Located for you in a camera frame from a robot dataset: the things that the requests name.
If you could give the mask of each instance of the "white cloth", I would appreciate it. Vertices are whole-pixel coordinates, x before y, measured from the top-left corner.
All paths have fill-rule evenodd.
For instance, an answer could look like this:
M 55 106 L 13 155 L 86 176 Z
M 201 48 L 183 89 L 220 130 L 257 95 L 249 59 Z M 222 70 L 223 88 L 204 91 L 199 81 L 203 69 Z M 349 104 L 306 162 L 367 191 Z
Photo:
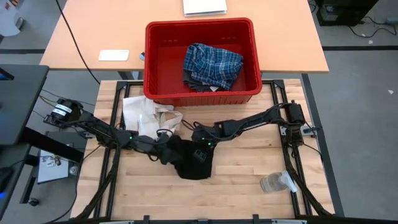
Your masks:
M 166 113 L 174 114 L 175 118 L 166 120 Z M 160 105 L 145 96 L 135 96 L 123 99 L 123 117 L 127 130 L 138 131 L 157 139 L 156 131 L 169 129 L 173 133 L 179 128 L 182 114 L 174 111 L 172 105 Z

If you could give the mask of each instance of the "gray floor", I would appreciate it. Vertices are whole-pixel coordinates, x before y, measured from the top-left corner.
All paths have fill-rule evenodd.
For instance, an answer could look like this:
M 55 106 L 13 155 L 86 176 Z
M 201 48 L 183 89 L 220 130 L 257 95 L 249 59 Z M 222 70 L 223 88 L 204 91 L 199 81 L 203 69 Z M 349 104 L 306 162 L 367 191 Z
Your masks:
M 59 18 L 57 6 L 53 1 L 26 1 L 21 14 L 27 20 L 23 31 L 18 36 L 4 38 L 0 49 L 44 49 Z M 398 16 L 398 1 L 380 0 L 369 15 L 380 22 L 387 16 Z M 324 46 L 369 45 L 369 39 L 354 36 L 347 27 L 319 27 L 317 20 L 314 21 Z M 371 34 L 376 28 L 365 24 L 355 30 Z M 371 40 L 373 45 L 398 45 L 398 37 L 384 31 Z M 395 136 L 398 52 L 325 52 L 325 55 L 330 74 L 310 75 L 310 81 L 345 215 L 398 220 L 395 209 L 398 179 L 394 178 L 398 158 Z M 0 63 L 38 64 L 41 56 L 0 55 Z M 95 75 L 100 80 L 120 79 L 116 72 L 95 72 Z M 299 75 L 267 73 L 264 77 L 298 78 Z M 95 102 L 98 92 L 97 84 L 87 72 L 51 71 L 44 89 L 90 103 Z M 41 101 L 35 106 L 40 114 L 47 114 L 50 109 Z M 93 111 L 92 106 L 86 109 Z M 40 132 L 56 131 L 34 113 L 28 126 Z M 25 168 L 15 195 L 22 192 L 28 172 L 29 168 Z M 41 201 L 38 207 L 19 205 L 19 197 L 13 197 L 0 223 L 42 223 L 59 216 L 73 200 L 74 184 L 73 179 L 65 179 L 36 185 L 32 196 Z

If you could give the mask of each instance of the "red plastic bin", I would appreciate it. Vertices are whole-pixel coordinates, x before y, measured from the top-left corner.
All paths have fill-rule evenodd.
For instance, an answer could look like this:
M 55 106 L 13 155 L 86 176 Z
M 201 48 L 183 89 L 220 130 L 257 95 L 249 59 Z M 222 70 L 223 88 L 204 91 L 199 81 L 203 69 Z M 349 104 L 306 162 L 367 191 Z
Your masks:
M 243 56 L 230 91 L 196 92 L 183 83 L 183 61 L 194 43 Z M 146 27 L 144 94 L 174 106 L 242 104 L 261 91 L 253 23 L 247 18 L 151 22 Z

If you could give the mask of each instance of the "bottle cap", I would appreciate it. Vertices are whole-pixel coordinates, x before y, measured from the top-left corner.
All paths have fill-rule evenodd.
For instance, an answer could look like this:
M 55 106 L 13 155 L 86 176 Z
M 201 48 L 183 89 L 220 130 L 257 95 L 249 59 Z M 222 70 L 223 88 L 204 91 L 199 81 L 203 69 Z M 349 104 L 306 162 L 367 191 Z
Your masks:
M 281 177 L 279 177 L 279 180 L 284 183 L 285 185 L 288 186 L 288 188 L 293 192 L 296 193 L 297 192 L 297 188 L 296 185 L 294 185 L 292 178 L 290 178 L 289 173 L 285 170 L 282 171 L 282 175 Z

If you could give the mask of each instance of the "orange desk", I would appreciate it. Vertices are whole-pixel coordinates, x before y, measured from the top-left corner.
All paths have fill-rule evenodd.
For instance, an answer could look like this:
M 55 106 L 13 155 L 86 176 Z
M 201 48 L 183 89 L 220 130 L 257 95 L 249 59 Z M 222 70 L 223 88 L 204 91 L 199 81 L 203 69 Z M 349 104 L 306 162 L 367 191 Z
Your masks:
M 227 8 L 224 15 L 184 17 L 182 0 L 68 0 L 63 11 L 93 70 L 144 69 L 139 54 L 152 21 L 247 17 L 254 23 L 263 72 L 329 72 L 307 0 L 227 0 Z M 99 61 L 100 51 L 107 49 L 128 49 L 128 61 Z M 62 17 L 40 64 L 52 70 L 86 69 Z

